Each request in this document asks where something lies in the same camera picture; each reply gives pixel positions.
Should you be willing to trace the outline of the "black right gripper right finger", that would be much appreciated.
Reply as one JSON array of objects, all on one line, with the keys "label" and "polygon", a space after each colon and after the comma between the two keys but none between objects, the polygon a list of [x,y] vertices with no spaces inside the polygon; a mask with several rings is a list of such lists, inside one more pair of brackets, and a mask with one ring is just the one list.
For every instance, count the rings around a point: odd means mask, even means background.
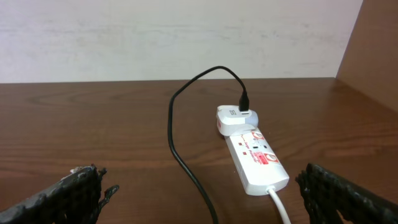
[{"label": "black right gripper right finger", "polygon": [[310,223],[397,224],[397,205],[316,164],[295,178]]}]

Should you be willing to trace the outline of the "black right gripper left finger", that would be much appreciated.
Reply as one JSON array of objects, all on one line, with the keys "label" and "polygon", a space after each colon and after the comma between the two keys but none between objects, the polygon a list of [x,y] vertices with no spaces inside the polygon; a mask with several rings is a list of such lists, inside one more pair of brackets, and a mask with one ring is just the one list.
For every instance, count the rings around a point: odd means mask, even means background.
[{"label": "black right gripper left finger", "polygon": [[107,169],[80,166],[39,193],[1,211],[1,224],[96,224],[103,207],[119,190],[102,190]]}]

